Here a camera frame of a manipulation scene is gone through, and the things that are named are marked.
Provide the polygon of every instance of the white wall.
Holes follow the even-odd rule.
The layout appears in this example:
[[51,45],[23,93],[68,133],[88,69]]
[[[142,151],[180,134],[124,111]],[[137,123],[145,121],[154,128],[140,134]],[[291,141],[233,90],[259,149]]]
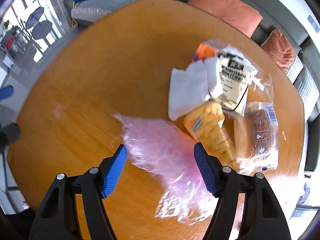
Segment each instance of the white wall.
[[320,33],[316,33],[310,22],[308,21],[308,16],[311,15],[315,22],[319,25],[316,20],[315,15],[305,2],[305,0],[279,0],[281,1],[292,13],[293,15],[301,22],[305,27],[313,42],[320,51]]

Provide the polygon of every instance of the green leather sofa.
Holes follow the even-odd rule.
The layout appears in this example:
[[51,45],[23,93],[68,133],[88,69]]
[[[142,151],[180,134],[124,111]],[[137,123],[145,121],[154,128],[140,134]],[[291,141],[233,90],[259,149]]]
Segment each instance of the green leather sofa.
[[[255,8],[263,17],[251,37],[252,40],[260,46],[275,28],[280,29],[294,47],[302,63],[311,73],[318,90],[320,90],[320,53],[299,20],[279,0],[241,1]],[[65,0],[64,3],[71,10],[73,0]],[[298,78],[304,78],[302,76],[303,71],[299,75]],[[319,113],[320,100],[318,99],[311,116],[305,123],[304,147],[299,172],[313,172],[318,166],[320,152]]]

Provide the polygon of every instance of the packaged bread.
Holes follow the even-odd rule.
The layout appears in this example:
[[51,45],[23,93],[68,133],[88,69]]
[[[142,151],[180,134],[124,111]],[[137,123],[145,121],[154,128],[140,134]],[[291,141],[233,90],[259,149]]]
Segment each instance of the packaged bread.
[[222,127],[224,115],[220,103],[209,101],[187,114],[184,126],[201,142],[209,155],[217,157],[222,165],[239,171],[235,146],[227,130]]
[[241,170],[276,169],[278,122],[271,103],[247,104],[243,121],[234,119],[234,137]]

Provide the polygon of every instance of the wooden table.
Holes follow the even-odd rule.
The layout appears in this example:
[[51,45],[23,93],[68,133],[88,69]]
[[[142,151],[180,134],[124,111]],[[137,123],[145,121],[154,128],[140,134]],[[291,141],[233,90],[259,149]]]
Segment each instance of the wooden table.
[[[113,12],[69,44],[39,78],[17,120],[22,138],[9,151],[9,165],[28,203],[36,209],[58,173],[82,174],[113,155],[122,129],[112,114],[168,119],[172,68],[185,69],[199,43],[210,38],[236,46],[271,74],[279,165],[264,174],[286,213],[298,197],[294,190],[304,135],[299,94],[245,35],[172,0],[140,0]],[[104,200],[119,240],[202,239],[210,219],[186,226],[175,218],[154,218],[162,193],[147,172],[126,163],[115,192]],[[83,238],[89,239],[80,200],[77,195]]]

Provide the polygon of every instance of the green plant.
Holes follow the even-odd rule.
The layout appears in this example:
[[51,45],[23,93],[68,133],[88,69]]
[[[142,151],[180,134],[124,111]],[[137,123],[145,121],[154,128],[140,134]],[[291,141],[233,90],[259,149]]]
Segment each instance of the green plant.
[[9,24],[10,24],[10,21],[9,21],[9,20],[7,20],[6,22],[4,22],[3,28],[4,28],[5,31],[8,30]]

